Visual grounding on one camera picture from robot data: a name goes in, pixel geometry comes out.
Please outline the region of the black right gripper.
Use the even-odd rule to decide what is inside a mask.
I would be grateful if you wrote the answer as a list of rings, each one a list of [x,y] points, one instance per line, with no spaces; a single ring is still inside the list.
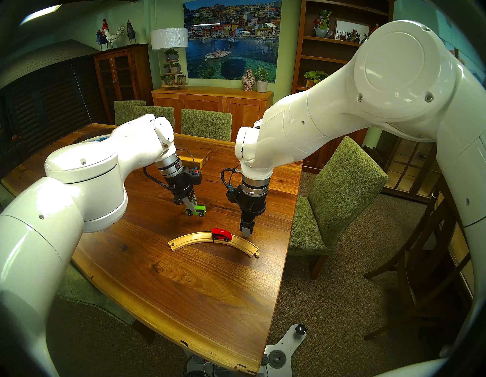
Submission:
[[[241,209],[241,234],[243,237],[249,237],[253,234],[256,217],[265,212],[266,196],[238,196],[237,202]]]

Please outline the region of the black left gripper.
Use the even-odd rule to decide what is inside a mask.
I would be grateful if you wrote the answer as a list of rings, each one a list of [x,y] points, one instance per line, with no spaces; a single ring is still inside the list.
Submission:
[[[194,208],[198,205],[194,185],[198,185],[198,172],[180,172],[169,177],[169,186],[173,187],[173,202],[176,205],[184,204],[187,213],[191,213],[191,202]]]

